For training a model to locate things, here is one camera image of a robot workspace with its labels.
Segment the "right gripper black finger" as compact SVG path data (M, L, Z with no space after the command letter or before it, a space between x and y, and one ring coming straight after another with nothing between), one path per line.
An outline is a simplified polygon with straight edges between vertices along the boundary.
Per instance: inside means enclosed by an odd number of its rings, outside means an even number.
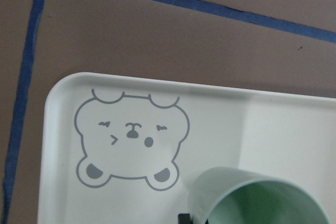
M187 213L178 214L178 224L191 224L191 216Z

